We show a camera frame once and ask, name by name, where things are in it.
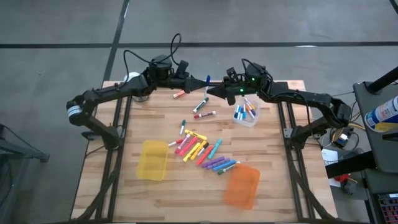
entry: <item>yellow marker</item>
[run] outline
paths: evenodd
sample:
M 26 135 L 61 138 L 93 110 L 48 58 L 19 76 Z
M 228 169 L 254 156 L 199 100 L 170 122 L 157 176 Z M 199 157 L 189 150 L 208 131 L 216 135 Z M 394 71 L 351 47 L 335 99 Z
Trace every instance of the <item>yellow marker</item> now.
M 198 155 L 200 149 L 203 148 L 203 146 L 206 144 L 206 141 L 203 141 L 199 147 L 197 148 L 197 150 L 193 153 L 193 155 L 191 156 L 191 160 L 194 160 L 196 158 L 196 156 Z
M 200 139 L 202 139 L 204 141 L 207 141 L 207 137 L 206 136 L 201 136 L 200 134 L 194 133 L 193 131 L 190 131 L 190 130 L 187 130 L 187 129 L 185 130 L 185 134 L 190 134 L 190 135 L 196 136 L 196 137 L 198 137 L 198 138 L 200 138 Z
M 198 149 L 200 146 L 200 143 L 198 142 L 192 149 L 189 151 L 189 153 L 184 157 L 183 161 L 186 162 L 190 156 Z

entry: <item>green marker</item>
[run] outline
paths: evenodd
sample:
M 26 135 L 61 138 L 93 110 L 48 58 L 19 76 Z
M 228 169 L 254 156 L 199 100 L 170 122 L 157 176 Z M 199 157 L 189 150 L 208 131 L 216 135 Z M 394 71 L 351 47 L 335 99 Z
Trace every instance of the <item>green marker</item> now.
M 202 108 L 208 100 L 209 98 L 206 97 L 202 102 L 200 102 L 200 104 L 195 109 L 193 109 L 193 113 L 198 112 L 198 110 L 200 110 L 200 108 Z
M 182 135 L 182 132 L 184 131 L 184 128 L 185 128 L 185 120 L 182 120 L 180 135 Z
M 229 166 L 229 167 L 227 167 L 227 168 L 225 168 L 225 169 L 219 170 L 219 171 L 217 172 L 217 174 L 218 174 L 218 175 L 221 175 L 221 174 L 224 174 L 224 173 L 227 172 L 227 171 L 230 171 L 231 169 L 234 168 L 235 164 L 233 164 L 233 165 L 231 165 L 231 166 Z

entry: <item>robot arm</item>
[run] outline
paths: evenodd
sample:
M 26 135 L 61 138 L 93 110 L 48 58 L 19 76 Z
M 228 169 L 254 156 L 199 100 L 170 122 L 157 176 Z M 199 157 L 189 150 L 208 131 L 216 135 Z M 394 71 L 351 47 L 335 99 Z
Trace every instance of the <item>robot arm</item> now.
M 323 117 L 306 126 L 297 126 L 291 131 L 294 147 L 303 148 L 307 138 L 313 134 L 325 134 L 328 128 L 342 128 L 348 125 L 351 108 L 340 99 L 325 93 L 310 93 L 291 90 L 283 83 L 273 81 L 265 66 L 242 59 L 244 73 L 237 74 L 234 68 L 227 70 L 221 84 L 209 89 L 207 93 L 227 99 L 229 105 L 235 104 L 235 96 L 256 94 L 268 103 L 290 102 L 318 108 Z
M 115 83 L 111 87 L 87 90 L 68 101 L 69 122 L 76 126 L 86 126 L 101 135 L 107 149 L 116 149 L 121 144 L 116 128 L 106 126 L 91 115 L 98 104 L 125 96 L 148 96 L 157 87 L 177 88 L 186 93 L 205 87 L 206 82 L 192 77 L 186 72 L 187 67 L 188 63 L 182 60 L 174 72 L 171 60 L 165 55 L 160 55 L 152 59 L 139 76 L 121 84 Z

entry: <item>gray floor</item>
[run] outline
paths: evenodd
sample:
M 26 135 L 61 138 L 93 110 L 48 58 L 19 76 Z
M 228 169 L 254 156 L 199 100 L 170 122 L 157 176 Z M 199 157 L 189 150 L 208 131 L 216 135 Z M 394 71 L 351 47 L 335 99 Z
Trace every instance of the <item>gray floor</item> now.
M 0 1 L 0 44 L 111 43 L 123 0 Z M 397 41 L 398 15 L 388 0 L 183 1 L 131 0 L 120 42 Z M 168 49 L 133 49 L 144 58 Z M 65 103 L 101 85 L 109 49 L 0 49 L 0 123 L 51 154 L 32 161 L 13 223 L 68 220 L 87 141 L 68 123 Z M 122 49 L 111 80 L 124 74 Z M 266 65 L 275 80 L 305 80 L 308 91 L 331 95 L 374 80 L 397 66 L 398 47 L 184 48 L 198 78 L 221 79 L 241 58 Z M 130 70 L 146 66 L 129 57 Z M 353 95 L 342 96 L 351 104 Z M 320 113 L 313 110 L 314 116 Z M 369 150 L 366 136 L 359 146 Z M 339 217 L 366 221 L 362 202 L 335 199 Z

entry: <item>wooden table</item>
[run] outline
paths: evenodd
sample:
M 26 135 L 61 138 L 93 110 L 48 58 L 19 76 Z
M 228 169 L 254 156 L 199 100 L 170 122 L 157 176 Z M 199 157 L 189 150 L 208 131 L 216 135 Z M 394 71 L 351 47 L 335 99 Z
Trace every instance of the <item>wooden table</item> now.
M 104 86 L 113 83 L 105 82 Z M 291 89 L 305 90 L 302 80 L 288 83 Z M 261 102 L 261 115 L 253 128 L 246 128 L 233 123 L 235 106 L 228 106 L 226 100 L 215 96 L 210 96 L 209 102 L 200 112 L 215 110 L 217 115 L 193 119 L 192 109 L 203 100 L 203 90 L 175 100 L 172 95 L 176 91 L 178 90 L 158 89 L 148 101 L 134 102 L 131 106 L 114 222 L 296 221 L 277 105 L 262 102 L 255 95 L 248 96 L 250 100 Z M 111 123 L 115 106 L 116 101 L 99 105 L 96 117 L 105 124 Z M 293 107 L 297 124 L 306 125 L 305 107 Z M 181 138 L 179 131 L 183 119 L 187 120 L 187 129 L 207 136 L 211 145 L 218 138 L 223 140 L 215 157 L 233 158 L 260 171 L 260 183 L 252 210 L 240 210 L 224 203 L 223 194 L 229 173 L 220 176 L 210 170 L 203 170 L 193 161 L 185 163 L 174 154 L 175 147 L 169 149 L 164 180 L 136 178 L 142 143 L 149 139 L 173 142 Z M 88 152 L 101 145 L 101 140 L 90 142 Z M 72 218 L 78 217 L 98 193 L 105 157 L 106 151 L 102 149 L 86 158 Z M 312 192 L 326 210 L 336 217 L 319 147 L 307 145 L 303 157 Z M 300 198 L 305 208 L 303 194 Z M 108 205 L 105 205 L 104 214 L 107 209 Z

